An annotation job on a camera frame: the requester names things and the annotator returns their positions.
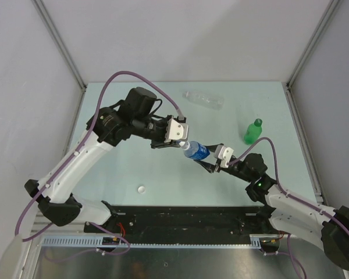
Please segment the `clear bottle with blue label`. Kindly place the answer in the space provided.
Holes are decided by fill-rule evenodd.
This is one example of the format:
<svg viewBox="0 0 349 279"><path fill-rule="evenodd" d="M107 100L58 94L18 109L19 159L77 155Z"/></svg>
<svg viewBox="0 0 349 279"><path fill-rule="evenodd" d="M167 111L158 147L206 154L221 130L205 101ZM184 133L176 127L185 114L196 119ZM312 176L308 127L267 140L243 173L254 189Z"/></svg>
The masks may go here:
<svg viewBox="0 0 349 279"><path fill-rule="evenodd" d="M187 147L181 148L185 157L192 160L203 160L210 155L210 151L197 141L186 141Z"/></svg>

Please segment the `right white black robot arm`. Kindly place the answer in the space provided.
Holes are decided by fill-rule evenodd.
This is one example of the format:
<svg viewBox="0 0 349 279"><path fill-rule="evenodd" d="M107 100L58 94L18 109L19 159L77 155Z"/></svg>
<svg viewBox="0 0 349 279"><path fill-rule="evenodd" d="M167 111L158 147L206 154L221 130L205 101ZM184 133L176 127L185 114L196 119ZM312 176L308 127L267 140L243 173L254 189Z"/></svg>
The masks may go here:
<svg viewBox="0 0 349 279"><path fill-rule="evenodd" d="M293 234L323 250L328 259L349 271L349 208L312 202L284 188L277 177L267 174L262 155L245 151L239 158L222 144L211 147L215 164L198 160L209 173L224 171L249 183L246 192L263 204L257 227L263 233L274 229Z"/></svg>

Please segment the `green plastic bottle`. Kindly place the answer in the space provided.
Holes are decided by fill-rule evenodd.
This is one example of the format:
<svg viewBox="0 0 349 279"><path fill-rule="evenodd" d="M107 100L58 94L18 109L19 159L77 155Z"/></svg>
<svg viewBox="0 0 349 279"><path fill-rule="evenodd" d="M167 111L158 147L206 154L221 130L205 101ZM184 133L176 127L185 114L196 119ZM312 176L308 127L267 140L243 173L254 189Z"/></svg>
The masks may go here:
<svg viewBox="0 0 349 279"><path fill-rule="evenodd" d="M244 143L247 145L252 145L255 143L262 133L262 125L256 126L255 121L251 123L244 135Z"/></svg>

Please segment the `green bottle cap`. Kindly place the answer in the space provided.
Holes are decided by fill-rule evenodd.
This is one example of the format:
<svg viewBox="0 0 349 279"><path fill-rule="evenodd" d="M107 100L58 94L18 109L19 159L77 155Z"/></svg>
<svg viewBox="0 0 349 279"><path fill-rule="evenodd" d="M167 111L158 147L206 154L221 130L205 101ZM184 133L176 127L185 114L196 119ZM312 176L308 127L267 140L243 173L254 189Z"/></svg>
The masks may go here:
<svg viewBox="0 0 349 279"><path fill-rule="evenodd" d="M261 126L262 125L262 120L261 119L256 119L255 120L255 125L256 126Z"/></svg>

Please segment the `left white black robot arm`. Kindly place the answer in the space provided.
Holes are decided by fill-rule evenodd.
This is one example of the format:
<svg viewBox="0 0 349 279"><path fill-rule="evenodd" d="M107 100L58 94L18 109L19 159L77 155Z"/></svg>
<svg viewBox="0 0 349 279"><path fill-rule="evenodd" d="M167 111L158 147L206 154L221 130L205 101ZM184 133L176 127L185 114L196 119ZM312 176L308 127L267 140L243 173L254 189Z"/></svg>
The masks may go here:
<svg viewBox="0 0 349 279"><path fill-rule="evenodd" d="M35 198L44 217L58 227L81 221L95 223L106 233L116 228L111 205L78 198L72 191L97 161L132 135L151 140L153 149L176 146L186 137L183 119L155 115L152 107L157 101L145 88L131 89L126 99L97 111L75 147L46 177L26 182L26 191Z"/></svg>

